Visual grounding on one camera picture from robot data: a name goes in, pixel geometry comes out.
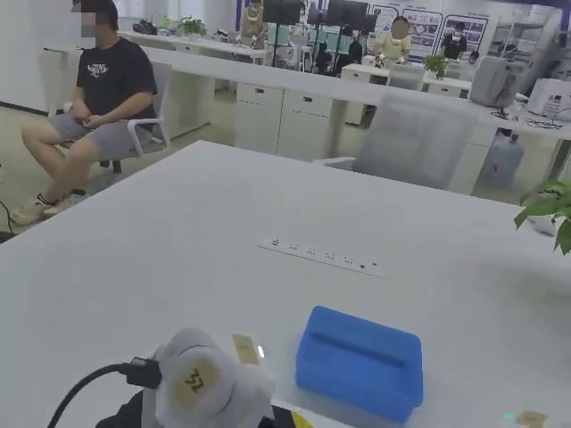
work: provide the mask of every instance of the man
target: man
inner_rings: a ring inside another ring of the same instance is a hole
[[[84,51],[79,60],[72,110],[21,131],[24,145],[53,179],[44,191],[10,213],[21,226],[85,199],[83,188],[93,163],[132,153],[127,121],[156,117],[153,66],[139,45],[117,34],[115,3],[81,0],[76,8],[81,13],[82,35],[95,37],[95,48]],[[151,142],[148,126],[137,134],[141,144]],[[56,145],[69,151],[64,155]]]
[[[454,31],[444,38],[441,46],[441,54],[443,54],[444,57],[451,60],[458,60],[458,58],[467,51],[468,42],[466,36],[464,36],[465,30],[466,24],[464,22],[458,22],[454,27]]]
[[[460,80],[466,80],[471,82],[474,80],[476,71],[478,70],[478,59],[480,54],[476,51],[470,54],[468,59],[464,62],[460,62]]]

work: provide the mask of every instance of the electrical outlet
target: electrical outlet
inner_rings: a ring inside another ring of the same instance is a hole
[[[380,266],[380,263],[377,261],[358,259],[340,252],[320,249],[318,246],[301,244],[291,239],[275,236],[263,241],[258,246],[266,250],[273,250],[290,256],[317,261],[318,263],[352,270],[353,272],[359,272],[364,275],[385,279],[389,277],[386,269]]]

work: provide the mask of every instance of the yellow top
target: yellow top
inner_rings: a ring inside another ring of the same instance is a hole
[[[375,55],[383,54],[389,60],[397,61],[402,56],[406,56],[410,51],[410,36],[406,36],[403,40],[393,38],[390,31],[386,31],[381,35],[375,43]]]

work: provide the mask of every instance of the white robotic hand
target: white robotic hand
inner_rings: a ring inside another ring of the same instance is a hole
[[[144,392],[141,428],[256,428],[271,409],[274,383],[251,339],[233,336],[232,348],[197,328],[159,348],[162,380]]]

